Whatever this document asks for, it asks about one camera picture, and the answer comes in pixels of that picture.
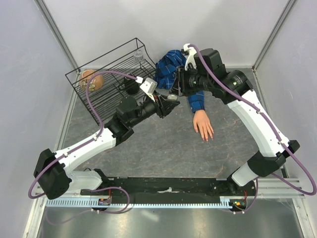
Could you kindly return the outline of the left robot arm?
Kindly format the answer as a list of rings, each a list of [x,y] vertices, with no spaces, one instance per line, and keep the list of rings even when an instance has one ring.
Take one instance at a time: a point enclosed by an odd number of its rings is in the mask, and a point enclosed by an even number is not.
[[[133,133],[133,127],[156,114],[160,118],[169,115],[180,102],[174,95],[146,96],[137,103],[133,97],[121,100],[111,120],[93,135],[56,152],[50,149],[39,155],[34,177],[48,199],[56,199],[68,190],[91,189],[98,195],[107,193],[109,184],[97,171],[73,171],[82,163],[102,151],[111,149],[126,141]]]

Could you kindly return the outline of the white nail polish bottle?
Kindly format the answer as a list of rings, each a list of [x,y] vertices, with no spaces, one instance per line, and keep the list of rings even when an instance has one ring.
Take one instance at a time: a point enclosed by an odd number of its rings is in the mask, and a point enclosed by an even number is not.
[[[170,94],[170,95],[167,96],[167,99],[168,99],[168,100],[177,101],[178,97],[177,97],[176,95]]]

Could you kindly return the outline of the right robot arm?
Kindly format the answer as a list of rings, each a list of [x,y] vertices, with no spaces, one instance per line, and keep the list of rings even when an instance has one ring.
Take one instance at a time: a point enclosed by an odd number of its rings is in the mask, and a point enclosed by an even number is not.
[[[239,70],[228,72],[217,50],[198,52],[185,44],[181,52],[187,56],[186,63],[177,68],[170,93],[188,97],[199,91],[211,92],[239,117],[258,146],[258,152],[229,176],[228,192],[238,195],[248,182],[277,171],[300,144],[280,132],[247,76]]]

